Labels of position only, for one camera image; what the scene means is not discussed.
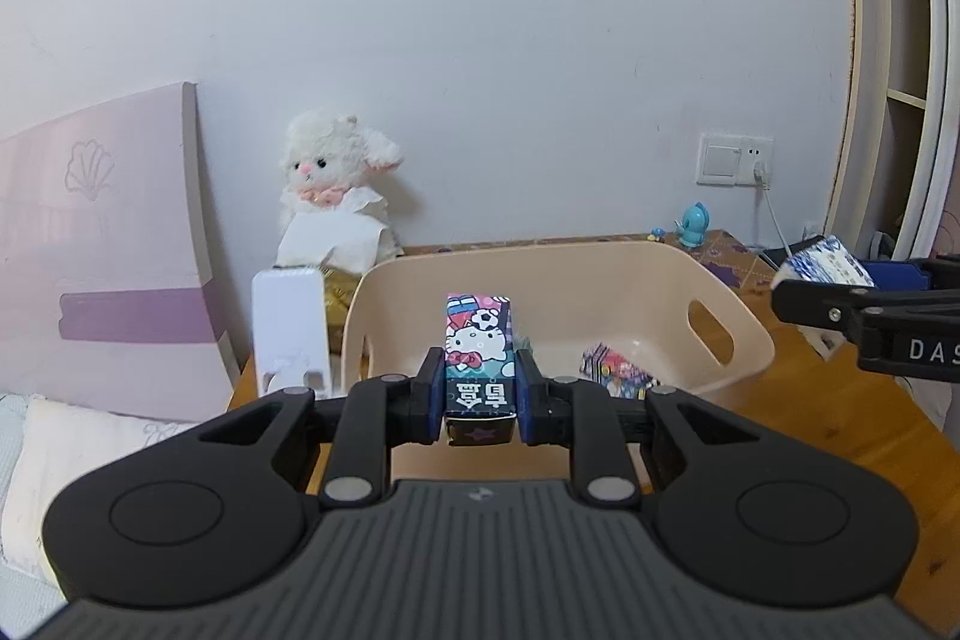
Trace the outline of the blue white patterned pack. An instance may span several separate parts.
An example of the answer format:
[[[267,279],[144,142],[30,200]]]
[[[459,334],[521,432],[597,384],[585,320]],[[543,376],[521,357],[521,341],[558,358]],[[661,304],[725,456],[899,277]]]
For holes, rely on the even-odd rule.
[[[872,289],[862,263],[835,236],[789,255],[771,283],[771,308],[782,323],[796,325],[812,349],[830,360],[846,341],[843,304],[830,298],[836,289]]]

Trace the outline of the Hello Kitty cartoon box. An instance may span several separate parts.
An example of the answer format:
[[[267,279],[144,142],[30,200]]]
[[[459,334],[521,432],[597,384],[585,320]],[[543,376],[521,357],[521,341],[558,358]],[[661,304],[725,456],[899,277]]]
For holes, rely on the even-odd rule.
[[[452,447],[501,445],[517,419],[511,302],[449,294],[444,342],[444,422]]]

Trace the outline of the white phone stand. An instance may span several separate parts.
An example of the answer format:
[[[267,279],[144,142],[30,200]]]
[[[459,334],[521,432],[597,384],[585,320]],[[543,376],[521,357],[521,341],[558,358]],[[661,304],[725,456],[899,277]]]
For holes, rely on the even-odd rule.
[[[309,388],[330,398],[334,376],[320,269],[264,269],[251,289],[257,395]]]

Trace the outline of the beige plastic storage basket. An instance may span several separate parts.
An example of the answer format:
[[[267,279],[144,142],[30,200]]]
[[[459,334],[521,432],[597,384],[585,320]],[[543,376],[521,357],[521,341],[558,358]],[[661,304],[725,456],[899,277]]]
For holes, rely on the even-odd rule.
[[[576,374],[584,351],[603,342],[664,383],[736,406],[775,358],[750,308],[682,250],[648,241],[528,245],[371,269],[348,312],[340,385],[415,372],[443,341],[451,294],[509,299],[514,331],[547,375]]]

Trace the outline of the blue cartoon figurine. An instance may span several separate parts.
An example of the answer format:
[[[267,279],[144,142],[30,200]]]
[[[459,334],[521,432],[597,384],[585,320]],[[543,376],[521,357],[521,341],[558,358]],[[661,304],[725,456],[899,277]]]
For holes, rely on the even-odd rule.
[[[709,211],[702,202],[693,203],[683,211],[682,217],[675,223],[675,236],[680,245],[690,250],[700,248],[706,239],[711,223]]]

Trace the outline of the white plush lamb toy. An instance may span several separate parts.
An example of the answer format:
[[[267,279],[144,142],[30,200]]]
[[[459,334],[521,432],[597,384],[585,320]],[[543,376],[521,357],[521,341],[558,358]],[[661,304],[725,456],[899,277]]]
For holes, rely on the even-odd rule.
[[[398,144],[353,115],[309,110],[288,125],[275,263],[319,268],[332,320],[345,320],[366,273],[400,255],[389,203],[371,187],[400,163]]]

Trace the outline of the pink lilac bed headboard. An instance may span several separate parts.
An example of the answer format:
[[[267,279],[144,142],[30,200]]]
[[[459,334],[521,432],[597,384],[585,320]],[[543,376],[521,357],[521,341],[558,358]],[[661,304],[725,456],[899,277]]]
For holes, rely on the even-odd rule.
[[[3,390],[197,422],[226,408],[238,374],[206,245],[194,86],[3,140]]]

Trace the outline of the white pillow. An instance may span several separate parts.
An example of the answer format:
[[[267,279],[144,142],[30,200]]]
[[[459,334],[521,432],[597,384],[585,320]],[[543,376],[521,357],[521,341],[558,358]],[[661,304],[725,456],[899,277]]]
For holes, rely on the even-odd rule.
[[[43,544],[52,500],[78,477],[189,431],[190,424],[121,416],[33,396],[2,509],[2,551],[14,570],[57,583]]]

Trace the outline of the white wardrobe frame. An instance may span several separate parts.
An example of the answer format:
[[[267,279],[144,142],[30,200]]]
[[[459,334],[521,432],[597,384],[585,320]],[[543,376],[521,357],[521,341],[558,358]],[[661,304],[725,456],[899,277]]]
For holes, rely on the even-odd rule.
[[[958,248],[958,0],[853,0],[825,229],[861,259]]]

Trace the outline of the white wall switch socket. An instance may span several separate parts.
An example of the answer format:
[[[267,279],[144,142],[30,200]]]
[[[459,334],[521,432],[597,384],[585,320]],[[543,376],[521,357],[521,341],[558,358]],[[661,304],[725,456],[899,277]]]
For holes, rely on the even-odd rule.
[[[697,184],[761,187],[773,175],[775,142],[766,136],[704,133],[700,138]]]

